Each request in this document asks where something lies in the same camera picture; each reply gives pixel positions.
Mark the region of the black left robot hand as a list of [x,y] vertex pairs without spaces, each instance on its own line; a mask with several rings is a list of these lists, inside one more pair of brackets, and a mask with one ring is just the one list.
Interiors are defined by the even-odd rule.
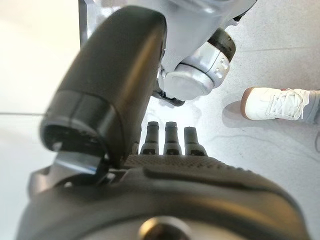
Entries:
[[308,240],[303,214],[272,181],[208,157],[193,127],[141,123],[165,52],[165,17],[126,6],[80,50],[41,121],[57,155],[33,172],[18,240]]

